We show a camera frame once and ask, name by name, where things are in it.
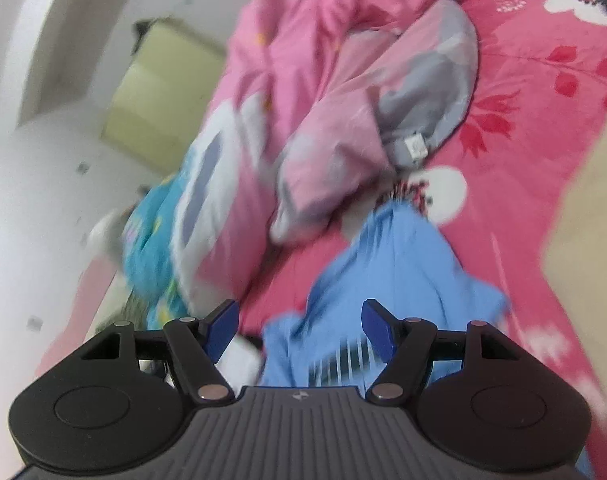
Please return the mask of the light blue t-shirt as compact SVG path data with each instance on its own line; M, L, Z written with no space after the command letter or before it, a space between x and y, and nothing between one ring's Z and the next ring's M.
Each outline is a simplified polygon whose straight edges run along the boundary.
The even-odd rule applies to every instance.
M261 379L260 479L576 479L590 427L587 404L492 324L505 296L466 273L439 232L409 206L390 203L313 284L308 316L287 328L285 359L266 355ZM433 371L405 405L375 405L374 378L337 375L318 386L300 356L335 353L352 315L374 299L396 318L437 326ZM366 347L371 359L371 343Z

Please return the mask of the white crumpled sheet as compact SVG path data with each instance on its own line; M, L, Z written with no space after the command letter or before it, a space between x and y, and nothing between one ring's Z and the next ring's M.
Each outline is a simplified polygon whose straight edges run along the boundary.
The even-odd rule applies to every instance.
M263 353L247 338L235 336L216 363L216 368L236 394L254 386L263 372Z

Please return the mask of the teal floral quilt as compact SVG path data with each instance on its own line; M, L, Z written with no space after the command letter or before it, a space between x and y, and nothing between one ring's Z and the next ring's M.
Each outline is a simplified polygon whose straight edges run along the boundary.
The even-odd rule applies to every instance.
M182 179L167 177L134 207L122 233L123 270L134 294L146 304L147 330L161 330L188 315L174 275L171 240Z

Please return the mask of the folded beige garment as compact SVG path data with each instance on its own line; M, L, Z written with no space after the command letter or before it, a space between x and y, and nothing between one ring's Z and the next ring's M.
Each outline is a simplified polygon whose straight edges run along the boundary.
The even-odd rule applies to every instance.
M607 356L607 122L568 185L542 270L585 350Z

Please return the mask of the yellow green cabinet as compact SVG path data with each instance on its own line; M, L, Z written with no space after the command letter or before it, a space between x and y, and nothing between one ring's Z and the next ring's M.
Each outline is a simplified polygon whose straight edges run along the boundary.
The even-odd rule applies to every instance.
M225 50L181 21L139 21L136 51L111 99L102 140L171 174L200 131Z

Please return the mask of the pink grey white duvet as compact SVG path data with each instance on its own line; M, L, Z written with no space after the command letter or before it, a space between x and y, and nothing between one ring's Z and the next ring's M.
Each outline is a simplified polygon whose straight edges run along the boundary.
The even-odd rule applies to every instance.
M316 237L362 185L421 166L463 122L477 70L457 0L251 0L176 176L188 314L244 296L268 246Z

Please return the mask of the pink floral fleece blanket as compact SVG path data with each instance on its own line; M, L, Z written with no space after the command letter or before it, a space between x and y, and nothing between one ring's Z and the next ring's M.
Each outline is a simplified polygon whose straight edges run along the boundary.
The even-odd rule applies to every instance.
M272 53L270 44L294 25L287 18L296 3L251 0L242 9L228 44L256 36L251 53ZM468 113L424 174L407 182L417 207L430 214L445 239L471 271L509 296L498 314L509 336L554 372L579 388L595 422L588 457L581 468L607 479L606 379L597 378L596 356L580 342L579 325L570 322L539 269L539 257L561 194L599 137L607 115L607 12L600 3L580 0L459 0L477 32L479 72ZM284 357L291 339L287 328L308 316L311 290L326 270L348 250L350 214L333 221L309 244L279 249L276 263L261 271L241 300L244 336L268 336L273 364ZM362 220L357 220L357 234ZM338 382L338 373L374 378L383 368L352 315L352 333L335 336L339 346L301 366L318 386Z

